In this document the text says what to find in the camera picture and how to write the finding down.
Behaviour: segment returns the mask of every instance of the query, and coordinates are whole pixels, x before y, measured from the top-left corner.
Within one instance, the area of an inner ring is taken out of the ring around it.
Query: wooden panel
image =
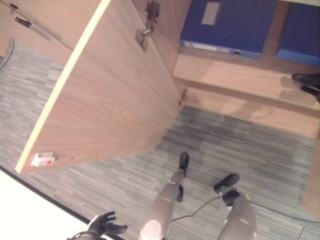
[[[317,136],[320,125],[318,114],[309,115],[307,112],[291,111],[280,106],[259,103],[254,96],[243,99],[189,87],[185,104],[310,138]]]
[[[314,141],[302,209],[320,220],[320,139]]]
[[[8,6],[0,2],[0,33],[6,38],[12,37],[20,43],[42,53],[45,56],[65,65],[68,61],[71,49],[55,39],[48,41],[34,31],[18,24],[15,21],[16,14],[11,15]]]
[[[71,54],[16,166],[36,170],[35,153],[53,152],[55,168],[153,149],[179,112],[179,94],[128,0],[102,0]]]
[[[275,58],[288,2],[279,2],[259,59],[182,47],[173,75],[242,93],[319,110],[315,97],[297,88],[293,73],[317,73],[318,67]]]
[[[1,35],[0,36],[0,58],[4,58],[7,53],[10,37]]]
[[[299,4],[308,4],[308,5],[313,5],[313,6],[320,6],[319,0],[283,0],[283,1],[292,2],[292,3],[299,3]]]
[[[15,4],[18,13],[36,20],[74,49],[100,0],[2,0]]]
[[[150,0],[133,0],[141,18],[147,21],[145,10]],[[173,72],[180,49],[180,34],[185,24],[191,0],[157,0],[160,15],[152,39],[169,73]]]

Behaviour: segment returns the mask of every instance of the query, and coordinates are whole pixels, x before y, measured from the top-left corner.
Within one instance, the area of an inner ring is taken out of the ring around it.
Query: white label
[[[194,43],[194,42],[190,42],[190,41],[185,41],[184,45],[191,47],[191,48],[196,48],[196,49],[204,49],[204,50],[215,51],[215,52],[218,51],[218,48],[216,46],[198,44],[198,43]]]
[[[229,49],[226,49],[226,48],[219,48],[218,49],[218,52],[222,52],[222,53],[229,53]]]
[[[202,19],[202,24],[215,25],[219,7],[220,7],[219,2],[209,1],[206,4],[206,8],[205,8],[203,19]]]

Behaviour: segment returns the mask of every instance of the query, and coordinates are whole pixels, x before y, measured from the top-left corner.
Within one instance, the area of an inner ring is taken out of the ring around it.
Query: black cable
[[[181,216],[181,217],[178,217],[178,218],[174,218],[174,219],[172,219],[172,222],[175,222],[175,221],[177,221],[177,220],[184,219],[184,218],[192,218],[194,215],[196,215],[196,214],[197,214],[202,208],[204,208],[206,205],[208,205],[209,203],[213,202],[214,200],[217,200],[217,199],[220,199],[220,198],[222,198],[222,196],[215,197],[215,198],[207,201],[205,204],[203,204],[203,205],[202,205],[197,211],[195,211],[193,214]],[[299,220],[299,221],[303,221],[303,222],[307,222],[307,223],[320,224],[320,221],[312,221],[312,220],[307,220],[307,219],[303,219],[303,218],[300,218],[300,217],[288,215],[288,214],[285,214],[285,213],[283,213],[283,212],[280,212],[280,211],[277,211],[277,210],[268,208],[268,207],[266,207],[266,206],[262,206],[262,205],[260,205],[260,204],[258,204],[258,203],[253,202],[253,201],[249,201],[249,203],[251,203],[251,204],[253,204],[253,205],[256,205],[256,206],[258,206],[258,207],[261,207],[261,208],[270,210],[270,211],[272,211],[272,212],[275,212],[275,213],[277,213],[277,214],[283,215],[283,216],[288,217],[288,218],[291,218],[291,219],[295,219],[295,220]]]
[[[14,49],[15,49],[15,39],[13,38],[13,39],[12,39],[12,50],[11,50],[11,53],[10,53],[9,57],[7,58],[7,60],[5,61],[5,63],[3,64],[3,66],[0,67],[0,70],[3,69],[3,68],[5,67],[5,65],[7,65],[9,59],[10,59],[11,56],[12,56],[12,53],[14,52]]]
[[[283,212],[280,212],[280,211],[271,209],[271,208],[269,208],[269,207],[262,206],[262,205],[260,205],[260,204],[258,204],[258,203],[253,202],[253,201],[249,201],[249,203],[251,203],[251,204],[253,204],[253,205],[256,205],[256,206],[258,206],[258,207],[260,207],[260,208],[264,208],[264,209],[270,210],[270,211],[275,212],[275,213],[277,213],[277,214],[281,214],[281,215],[283,215],[283,216],[285,216],[285,217],[288,217],[288,218],[291,218],[291,219],[295,219],[295,220],[299,220],[299,221],[304,221],[304,222],[307,222],[307,223],[320,224],[320,221],[312,221],[312,220],[303,219],[303,218],[300,218],[300,217],[297,217],[297,216],[288,215],[288,214],[285,214],[285,213],[283,213]]]
[[[180,220],[180,219],[184,219],[184,218],[192,218],[194,215],[196,215],[202,208],[204,208],[205,206],[207,206],[209,203],[213,202],[214,200],[217,200],[217,199],[220,199],[222,198],[222,196],[218,196],[218,197],[215,197],[209,201],[207,201],[205,204],[203,204],[197,211],[195,211],[192,215],[185,215],[185,216],[181,216],[181,217],[178,217],[178,218],[174,218],[172,219],[172,222],[174,221],[177,221],[177,220]]]

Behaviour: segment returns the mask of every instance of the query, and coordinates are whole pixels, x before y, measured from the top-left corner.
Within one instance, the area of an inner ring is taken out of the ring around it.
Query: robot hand
[[[98,216],[89,226],[88,232],[96,233],[99,237],[106,235],[123,234],[127,229],[127,225],[117,225],[112,222],[116,220],[114,211]]]

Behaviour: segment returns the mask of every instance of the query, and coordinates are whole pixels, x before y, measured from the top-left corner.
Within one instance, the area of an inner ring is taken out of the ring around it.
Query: door hinge
[[[146,23],[144,30],[137,30],[134,34],[135,40],[138,42],[143,51],[148,49],[148,36],[154,32],[154,24],[158,23],[160,14],[160,3],[155,0],[148,2],[145,9]]]
[[[188,89],[187,89],[187,88],[183,89],[182,95],[181,95],[181,99],[180,99],[180,101],[178,102],[178,105],[179,105],[179,106],[185,101],[186,96],[187,96],[187,92],[188,92]]]

